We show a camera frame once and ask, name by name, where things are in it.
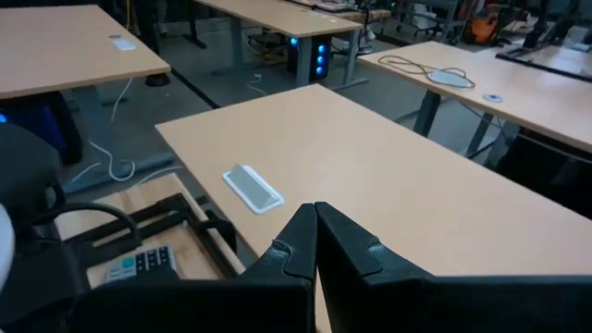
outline black cable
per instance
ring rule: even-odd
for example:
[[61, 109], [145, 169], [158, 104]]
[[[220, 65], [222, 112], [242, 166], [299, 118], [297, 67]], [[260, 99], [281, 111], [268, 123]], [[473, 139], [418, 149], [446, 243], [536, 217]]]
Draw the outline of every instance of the black cable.
[[142, 244], [142, 238], [140, 237], [140, 232], [138, 231], [138, 225], [136, 222], [123, 211], [103, 203], [66, 203], [61, 207], [51, 209], [40, 215], [37, 215], [35, 218], [26, 221], [25, 224], [27, 226], [35, 226], [42, 224], [45, 221], [56, 219], [56, 217], [62, 214], [82, 210], [104, 212], [116, 217], [128, 225], [131, 237], [138, 243], [138, 246]]
[[[378, 59], [378, 64], [388, 66], [390, 68], [395, 68], [403, 73], [407, 73], [407, 74], [411, 74], [411, 75], [424, 75], [428, 80], [430, 80], [433, 83], [442, 84], [442, 85], [446, 85], [446, 86], [453, 87], [453, 88], [473, 89], [476, 86], [476, 84], [472, 80], [467, 78], [466, 71], [464, 71], [464, 69], [462, 69], [462, 68], [435, 68], [435, 67], [431, 67], [428, 65], [418, 64], [416, 62], [413, 62], [412, 60], [406, 59], [406, 58], [399, 56], [399, 55], [383, 55]], [[404, 66], [414, 66], [416, 68], [419, 68], [419, 71], [412, 71], [409, 69], [405, 69]], [[457, 75], [457, 76], [467, 80], [470, 83], [470, 86], [466, 87], [466, 86], [460, 86], [460, 85], [456, 85], [456, 84], [444, 83], [444, 82], [433, 80], [432, 78], [429, 77], [429, 74], [433, 73], [434, 71], [437, 71], [437, 70], [444, 71], [444, 72], [447, 72], [447, 73], [450, 73], [453, 75]]]

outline gray floor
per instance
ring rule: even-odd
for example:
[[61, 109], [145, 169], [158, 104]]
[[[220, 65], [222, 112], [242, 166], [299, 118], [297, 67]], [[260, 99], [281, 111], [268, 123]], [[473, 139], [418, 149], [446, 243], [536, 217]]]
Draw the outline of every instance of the gray floor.
[[[220, 105], [232, 105], [261, 97], [259, 92], [249, 89], [246, 84], [249, 80], [253, 80], [255, 74], [262, 75], [261, 83], [256, 86], [267, 94], [283, 92], [292, 88], [294, 78], [286, 72], [283, 66], [248, 70], [226, 76], [212, 76], [211, 70], [230, 64], [229, 32], [225, 29], [224, 20], [217, 20], [215, 25], [215, 29], [210, 29], [212, 32], [200, 34], [200, 39], [208, 44], [206, 50], [202, 50], [182, 38], [168, 38], [161, 41], [161, 56]], [[245, 34], [253, 31], [256, 30], [247, 29]], [[384, 50], [393, 46], [374, 42], [374, 47], [375, 50]], [[338, 83], [341, 73], [340, 68], [333, 69], [324, 84]], [[425, 93], [423, 89], [408, 82], [361, 65], [356, 66], [355, 76], [367, 77], [370, 81], [339, 93], [389, 119], [413, 112], [420, 105]], [[170, 148], [158, 134], [154, 125], [210, 110], [203, 100], [174, 76], [170, 75], [170, 79], [171, 83], [162, 88], [146, 87], [143, 79], [136, 79], [126, 94], [129, 101], [119, 105], [112, 131], [114, 132], [114, 140], [124, 152], [125, 158], [134, 160], [150, 154], [169, 151]], [[100, 89], [105, 97], [115, 98], [121, 93], [126, 83], [125, 80], [110, 82], [102, 85]], [[110, 114], [112, 109], [106, 108], [105, 112]], [[78, 119], [78, 115], [75, 114], [75, 117], [84, 135], [84, 127]], [[474, 114], [457, 103], [451, 103], [440, 109], [430, 139], [454, 152], [460, 152], [468, 145], [478, 122], [479, 118]], [[402, 125], [410, 128], [413, 123], [414, 118], [411, 118], [402, 122]], [[490, 134], [496, 135], [496, 130], [491, 129]], [[68, 181], [85, 167], [96, 162], [98, 154], [101, 154], [88, 145], [85, 147], [84, 153], [84, 159], [80, 164], [65, 171], [64, 181]], [[484, 154], [478, 156], [476, 161], [482, 161], [483, 156]], [[176, 172], [193, 195], [203, 195], [203, 191], [187, 171]], [[72, 194], [68, 199], [70, 201], [97, 199], [126, 189], [148, 174], [150, 172], [138, 174], [126, 182], [113, 183]]]

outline floor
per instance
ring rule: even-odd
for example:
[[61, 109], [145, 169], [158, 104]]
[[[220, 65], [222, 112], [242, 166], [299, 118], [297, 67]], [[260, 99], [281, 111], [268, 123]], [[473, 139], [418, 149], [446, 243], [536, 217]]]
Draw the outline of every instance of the floor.
[[[161, 41], [161, 56], [191, 83], [222, 106], [261, 97], [260, 92], [247, 86], [248, 81], [254, 80], [255, 74], [262, 75], [262, 81], [257, 83], [256, 87], [267, 94], [279, 93], [292, 88], [294, 78], [282, 66], [247, 70], [226, 76], [212, 76], [210, 72], [213, 69], [230, 64], [230, 34], [227, 27], [228, 23], [219, 18], [214, 22], [202, 22], [198, 26], [198, 31], [210, 31], [203, 32], [199, 36], [202, 41], [207, 43], [208, 48], [206, 50], [188, 43], [183, 38], [172, 37]], [[169, 29], [170, 34], [179, 35], [185, 28], [182, 25], [171, 26], [171, 29]], [[244, 34], [257, 31], [255, 28], [247, 28]], [[380, 42], [373, 42], [373, 46], [376, 51], [393, 47]], [[245, 46], [245, 55], [249, 52], [251, 51]], [[341, 68], [333, 69], [323, 84], [338, 83], [341, 73]], [[117, 108], [112, 131], [114, 140], [124, 152], [123, 156], [125, 158], [134, 160], [143, 156], [170, 151], [154, 125], [211, 110], [207, 103], [173, 75], [169, 75], [169, 77], [171, 83], [161, 88], [149, 88], [144, 85], [143, 79], [134, 80], [126, 93], [129, 101], [120, 104]], [[425, 93], [423, 89], [417, 86], [361, 65], [356, 66], [355, 77], [366, 77], [370, 81], [363, 85], [339, 91], [339, 93], [388, 119], [397, 119], [416, 110]], [[126, 80], [110, 82], [101, 85], [100, 91], [104, 97], [117, 98], [126, 84]], [[111, 107], [106, 107], [105, 112], [112, 113], [113, 110]], [[84, 136], [84, 126], [80, 122], [80, 116], [75, 113], [74, 117]], [[414, 121], [414, 117], [409, 117], [402, 121], [401, 124], [411, 128]], [[434, 127], [430, 133], [430, 139], [454, 152], [460, 152], [468, 145], [478, 122], [479, 118], [477, 116], [458, 103], [447, 104], [438, 112]], [[497, 135], [497, 130], [492, 128], [489, 134]], [[87, 144], [83, 161], [65, 170], [63, 181], [67, 182], [84, 168], [97, 162], [98, 154], [101, 153]], [[477, 163], [482, 162], [485, 155], [479, 155], [475, 161]], [[204, 195], [203, 190], [186, 170], [180, 169], [175, 172], [194, 196]], [[144, 172], [125, 182], [112, 183], [89, 191], [71, 194], [68, 199], [70, 201], [98, 199], [115, 191], [131, 187], [150, 173]]]

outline computer tower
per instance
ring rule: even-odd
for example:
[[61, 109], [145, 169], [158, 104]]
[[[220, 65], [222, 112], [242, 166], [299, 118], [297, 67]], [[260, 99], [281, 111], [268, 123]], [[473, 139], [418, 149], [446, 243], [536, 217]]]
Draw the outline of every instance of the computer tower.
[[[329, 72], [331, 35], [315, 36], [311, 52], [310, 82], [324, 79]], [[290, 38], [288, 49], [288, 72], [296, 73], [298, 69], [298, 39]]]

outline desk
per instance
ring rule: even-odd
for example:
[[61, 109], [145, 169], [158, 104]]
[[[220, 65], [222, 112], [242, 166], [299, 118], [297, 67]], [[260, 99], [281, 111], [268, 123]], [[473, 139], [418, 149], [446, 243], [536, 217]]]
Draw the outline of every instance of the desk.
[[232, 34], [232, 66], [218, 70], [216, 73], [251, 68], [243, 63], [241, 19], [247, 20], [264, 28], [279, 31], [286, 36], [298, 38], [298, 70], [296, 73], [296, 86], [309, 84], [310, 60], [313, 52], [312, 37], [325, 34], [348, 32], [350, 34], [350, 48], [343, 85], [336, 87], [341, 89], [355, 84], [367, 82], [367, 80], [352, 80], [353, 66], [357, 55], [357, 41], [362, 25], [347, 19], [335, 18], [323, 13], [311, 11], [306, 8], [290, 5], [277, 0], [193, 0], [196, 3], [210, 6], [211, 8], [228, 13], [230, 17], [230, 30]]
[[[471, 145], [479, 145], [488, 120], [503, 117], [527, 129], [592, 152], [592, 85], [543, 70], [528, 68], [495, 58], [500, 49], [471, 53], [440, 43], [428, 42], [364, 55], [359, 60], [386, 70], [427, 89], [414, 130], [427, 136], [438, 111], [440, 96], [485, 111], [485, 120], [477, 128]], [[435, 68], [462, 68], [476, 86], [460, 90], [435, 84], [422, 75], [409, 75], [378, 64], [381, 56], [402, 56]], [[502, 103], [489, 102], [486, 94], [495, 94]]]
[[[166, 197], [181, 193], [191, 204], [193, 212], [202, 220], [207, 220], [204, 211], [195, 203], [189, 192], [182, 185], [176, 175], [167, 175], [160, 179], [152, 180], [148, 183], [131, 188], [126, 191], [109, 195], [99, 203], [110, 204], [126, 213], [133, 213], [147, 206], [155, 204], [157, 201]], [[68, 213], [60, 216], [55, 224], [62, 240], [78, 235], [84, 231], [99, 227], [104, 223], [113, 220], [112, 216], [97, 212], [80, 211]], [[220, 234], [213, 230], [210, 231], [217, 245], [224, 252], [233, 267], [239, 272], [244, 271], [236, 255], [230, 250]], [[194, 234], [187, 230], [187, 227], [178, 226], [162, 232], [154, 237], [144, 240], [142, 247], [132, 253], [139, 253], [159, 246], [169, 245], [175, 253], [177, 269], [181, 278], [191, 279], [222, 279], [222, 274], [217, 270], [207, 252], [195, 238]], [[95, 288], [105, 281], [106, 270], [111, 263], [104, 263], [91, 267], [87, 271], [87, 277], [91, 282], [91, 287]]]
[[[319, 85], [157, 128], [258, 255], [302, 203], [327, 201], [435, 275], [592, 273], [589, 220]], [[222, 179], [236, 163], [285, 203], [252, 213]]]
[[[108, 134], [109, 115], [101, 108], [97, 83], [164, 73], [169, 65], [98, 6], [0, 9], [0, 99], [72, 89], [89, 137], [114, 156], [114, 174], [125, 177], [120, 153]], [[109, 36], [136, 48], [119, 51]], [[102, 156], [106, 168], [108, 158]], [[172, 155], [136, 161], [136, 171], [172, 161]], [[68, 192], [110, 181], [103, 171], [70, 184]]]

